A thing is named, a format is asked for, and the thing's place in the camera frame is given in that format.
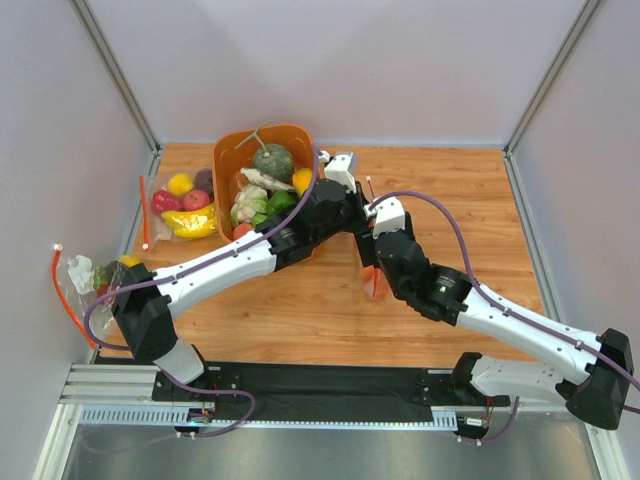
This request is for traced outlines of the clear zip bag orange seal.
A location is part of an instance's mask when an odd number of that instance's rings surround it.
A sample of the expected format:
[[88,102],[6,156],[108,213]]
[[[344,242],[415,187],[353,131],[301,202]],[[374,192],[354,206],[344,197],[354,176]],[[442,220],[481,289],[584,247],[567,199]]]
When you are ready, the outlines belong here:
[[388,296],[390,290],[382,270],[374,265],[365,266],[360,258],[357,248],[354,250],[354,258],[364,293],[371,300],[384,300]]

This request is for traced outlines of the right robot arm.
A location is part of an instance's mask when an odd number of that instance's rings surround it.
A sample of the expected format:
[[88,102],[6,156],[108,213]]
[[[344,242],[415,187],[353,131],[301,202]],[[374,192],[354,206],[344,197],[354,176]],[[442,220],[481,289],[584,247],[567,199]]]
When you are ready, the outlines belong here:
[[562,404],[579,420],[619,427],[633,377],[628,337],[582,330],[513,303],[466,271],[431,263],[399,201],[365,206],[359,250],[384,273],[393,295],[421,316],[477,331],[532,356],[505,361],[463,355],[454,369],[484,396],[522,396]]

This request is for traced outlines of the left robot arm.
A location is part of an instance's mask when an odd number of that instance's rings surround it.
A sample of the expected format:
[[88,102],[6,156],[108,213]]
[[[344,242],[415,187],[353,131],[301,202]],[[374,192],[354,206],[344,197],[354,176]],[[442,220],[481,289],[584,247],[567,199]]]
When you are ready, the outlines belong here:
[[158,271],[129,268],[112,308],[127,349],[183,384],[200,378],[204,362],[178,337],[175,320],[217,293],[310,258],[337,233],[368,228],[365,203],[360,187],[321,179],[305,200],[224,247]]

